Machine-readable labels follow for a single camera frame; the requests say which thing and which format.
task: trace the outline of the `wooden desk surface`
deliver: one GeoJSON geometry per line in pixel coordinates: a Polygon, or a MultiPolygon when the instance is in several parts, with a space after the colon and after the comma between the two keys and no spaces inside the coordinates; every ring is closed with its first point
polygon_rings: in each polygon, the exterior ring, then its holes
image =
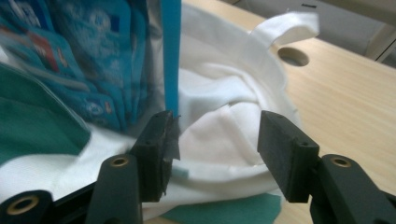
{"type": "MultiPolygon", "coordinates": [[[[247,30],[264,20],[219,1],[184,0],[247,30]]],[[[360,164],[384,191],[396,195],[396,69],[318,39],[288,45],[309,57],[284,63],[288,94],[320,155],[340,154],[360,164]]],[[[172,223],[157,218],[150,223],[172,223]]],[[[312,223],[308,204],[285,203],[276,223],[312,223]]]]}

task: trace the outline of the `printed package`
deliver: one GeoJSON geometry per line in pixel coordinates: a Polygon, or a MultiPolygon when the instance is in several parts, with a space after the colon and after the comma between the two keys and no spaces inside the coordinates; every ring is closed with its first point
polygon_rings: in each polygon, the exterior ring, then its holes
{"type": "Polygon", "coordinates": [[[126,132],[147,111],[177,114],[180,5],[0,0],[0,46],[84,120],[126,132]]]}

